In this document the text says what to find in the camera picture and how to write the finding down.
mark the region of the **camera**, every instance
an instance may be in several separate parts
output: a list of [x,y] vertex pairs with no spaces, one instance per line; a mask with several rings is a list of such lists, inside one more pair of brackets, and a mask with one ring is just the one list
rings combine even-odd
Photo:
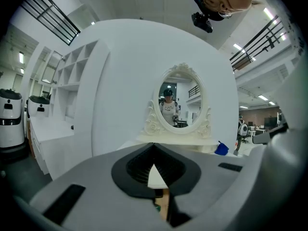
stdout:
[[196,27],[204,30],[207,33],[213,32],[213,27],[208,18],[204,14],[199,14],[199,12],[193,13],[192,22]]

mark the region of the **white t-shirt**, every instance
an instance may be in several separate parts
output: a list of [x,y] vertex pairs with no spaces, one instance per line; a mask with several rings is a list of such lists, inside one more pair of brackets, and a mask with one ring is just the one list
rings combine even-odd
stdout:
[[159,104],[159,108],[166,122],[174,126],[175,122],[173,121],[173,116],[175,113],[179,112],[179,107],[175,104],[175,102],[174,101],[172,101],[171,103],[161,102]]

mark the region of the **office chair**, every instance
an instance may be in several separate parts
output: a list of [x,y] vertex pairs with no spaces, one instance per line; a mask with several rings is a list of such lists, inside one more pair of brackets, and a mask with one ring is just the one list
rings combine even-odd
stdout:
[[242,137],[242,142],[244,142],[244,143],[248,143],[248,142],[249,142],[249,141],[245,140],[245,139],[247,139],[247,138],[249,137],[248,131],[247,131],[246,136],[243,136],[243,137]]

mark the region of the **mirror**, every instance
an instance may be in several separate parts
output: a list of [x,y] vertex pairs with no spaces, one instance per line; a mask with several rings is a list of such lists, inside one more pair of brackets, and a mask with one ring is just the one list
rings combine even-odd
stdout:
[[45,68],[43,77],[42,77],[42,82],[51,84],[52,83],[52,79],[54,77],[54,74],[56,72],[56,69],[59,65],[59,62],[62,58],[62,55],[60,55],[59,53],[57,53],[56,51],[54,51],[52,53],[51,58],[49,59],[47,66]]
[[202,95],[197,81],[184,72],[169,74],[159,90],[159,110],[164,120],[175,128],[192,125],[202,107]]

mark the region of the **oval mirror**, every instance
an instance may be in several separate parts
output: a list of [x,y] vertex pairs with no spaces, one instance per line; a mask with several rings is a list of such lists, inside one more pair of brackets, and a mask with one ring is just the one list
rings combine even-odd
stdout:
[[164,120],[176,128],[192,125],[201,112],[201,89],[191,75],[183,72],[168,75],[157,98]]

